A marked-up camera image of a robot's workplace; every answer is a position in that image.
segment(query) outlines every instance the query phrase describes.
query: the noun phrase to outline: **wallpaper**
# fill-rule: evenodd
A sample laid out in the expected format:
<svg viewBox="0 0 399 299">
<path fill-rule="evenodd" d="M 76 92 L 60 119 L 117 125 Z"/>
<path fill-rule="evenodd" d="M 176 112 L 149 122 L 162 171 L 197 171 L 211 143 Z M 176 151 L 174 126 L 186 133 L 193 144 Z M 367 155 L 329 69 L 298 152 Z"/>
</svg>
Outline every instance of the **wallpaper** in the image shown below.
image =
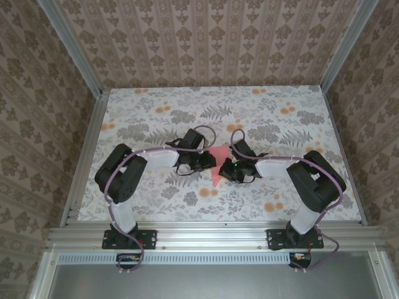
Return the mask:
<svg viewBox="0 0 399 299">
<path fill-rule="evenodd" d="M 399 1 L 379 1 L 328 98 L 366 215 L 399 276 Z"/>
<path fill-rule="evenodd" d="M 25 298 L 94 99 L 36 1 L 0 1 L 0 298 Z"/>
<path fill-rule="evenodd" d="M 360 0 L 57 0 L 103 88 L 317 85 Z"/>
</svg>

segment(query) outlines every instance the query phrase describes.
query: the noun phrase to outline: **floral tablecloth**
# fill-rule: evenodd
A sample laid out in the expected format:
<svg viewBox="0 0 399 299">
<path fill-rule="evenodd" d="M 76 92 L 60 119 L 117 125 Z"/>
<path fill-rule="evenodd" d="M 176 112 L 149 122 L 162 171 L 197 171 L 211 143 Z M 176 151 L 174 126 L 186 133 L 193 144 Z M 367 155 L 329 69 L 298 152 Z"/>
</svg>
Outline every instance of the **floral tablecloth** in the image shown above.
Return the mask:
<svg viewBox="0 0 399 299">
<path fill-rule="evenodd" d="M 94 175 L 119 143 L 138 150 L 183 137 L 206 124 L 229 143 L 242 128 L 257 153 L 302 156 L 315 149 L 345 179 L 347 191 L 327 220 L 360 220 L 327 107 L 318 86 L 113 89 L 107 105 L 78 220 L 110 220 Z M 201 132 L 211 139 L 212 134 Z M 210 170 L 178 176 L 175 169 L 145 171 L 133 195 L 140 221 L 287 221 L 301 204 L 291 181 L 257 179 L 213 187 Z"/>
</svg>

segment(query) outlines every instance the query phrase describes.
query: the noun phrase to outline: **vent slot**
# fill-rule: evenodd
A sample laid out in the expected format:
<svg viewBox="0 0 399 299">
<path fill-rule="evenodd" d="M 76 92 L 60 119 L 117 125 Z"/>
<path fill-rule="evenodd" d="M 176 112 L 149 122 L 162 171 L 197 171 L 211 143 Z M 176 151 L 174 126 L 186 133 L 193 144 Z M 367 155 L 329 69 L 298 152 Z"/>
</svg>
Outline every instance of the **vent slot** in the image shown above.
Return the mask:
<svg viewBox="0 0 399 299">
<path fill-rule="evenodd" d="M 115 252 L 61 253 L 58 265 L 113 265 Z M 278 265 L 289 264 L 289 252 L 263 253 L 163 253 L 146 252 L 143 265 Z"/>
</svg>

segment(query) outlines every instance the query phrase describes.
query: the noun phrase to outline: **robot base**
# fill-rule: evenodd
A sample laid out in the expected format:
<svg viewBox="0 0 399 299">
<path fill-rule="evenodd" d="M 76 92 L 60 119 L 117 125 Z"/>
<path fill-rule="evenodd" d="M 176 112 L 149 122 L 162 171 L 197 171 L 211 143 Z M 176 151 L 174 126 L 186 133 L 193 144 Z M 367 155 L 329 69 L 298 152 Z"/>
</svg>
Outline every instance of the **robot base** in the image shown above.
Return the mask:
<svg viewBox="0 0 399 299">
<path fill-rule="evenodd" d="M 144 249 L 155 249 L 156 247 L 156 230 L 143 229 L 138 230 L 137 225 L 129 233 L 136 238 Z M 110 230 L 104 232 L 102 240 L 103 249 L 139 249 L 138 245 L 132 239 L 119 233 L 112 225 Z"/>
<path fill-rule="evenodd" d="M 323 237 L 315 228 L 304 235 L 300 235 L 292 228 L 290 222 L 288 222 L 286 229 L 268 229 L 266 238 L 267 246 L 271 250 L 309 249 L 310 245 L 312 248 L 324 248 Z"/>
</svg>

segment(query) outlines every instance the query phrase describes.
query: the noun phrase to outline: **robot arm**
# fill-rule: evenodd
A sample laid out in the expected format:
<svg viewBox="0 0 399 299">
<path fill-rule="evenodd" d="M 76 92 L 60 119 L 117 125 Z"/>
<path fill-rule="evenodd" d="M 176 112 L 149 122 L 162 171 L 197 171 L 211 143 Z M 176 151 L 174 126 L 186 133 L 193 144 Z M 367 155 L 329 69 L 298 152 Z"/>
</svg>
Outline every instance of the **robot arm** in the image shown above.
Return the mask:
<svg viewBox="0 0 399 299">
<path fill-rule="evenodd" d="M 258 159 L 244 140 L 237 141 L 234 147 L 247 158 L 233 152 L 237 161 L 232 162 L 231 159 L 226 159 L 219 175 L 237 183 L 245 183 L 246 176 L 252 176 L 253 180 L 271 176 L 291 179 L 302 199 L 302 205 L 294 218 L 288 222 L 286 231 L 283 234 L 281 232 L 277 234 L 278 240 L 275 240 L 274 243 L 277 243 L 278 246 L 273 249 L 269 242 L 269 248 L 277 250 L 308 247 L 312 238 L 318 238 L 315 224 L 329 204 L 339 198 L 340 194 L 336 185 L 322 171 L 303 161 L 289 158 Z M 303 158 L 329 173 L 337 181 L 342 192 L 346 190 L 344 180 L 319 152 L 310 151 Z"/>
<path fill-rule="evenodd" d="M 187 152 L 173 149 L 195 150 L 202 141 L 204 141 L 204 136 L 190 129 L 184 138 L 167 143 L 170 147 L 142 151 L 127 161 L 125 167 L 116 174 L 108 189 L 108 197 L 112 199 L 110 209 L 121 230 L 130 235 L 135 235 L 138 230 L 132 211 L 132 195 L 145 169 L 178 167 L 182 164 L 188 164 L 191 170 L 195 172 L 216 166 L 216 160 L 210 155 L 209 151 L 200 153 L 199 151 Z M 131 153 L 131 148 L 125 144 L 120 144 L 105 160 L 95 175 L 95 182 L 99 185 L 101 192 L 104 192 L 108 180 L 118 165 Z"/>
</svg>

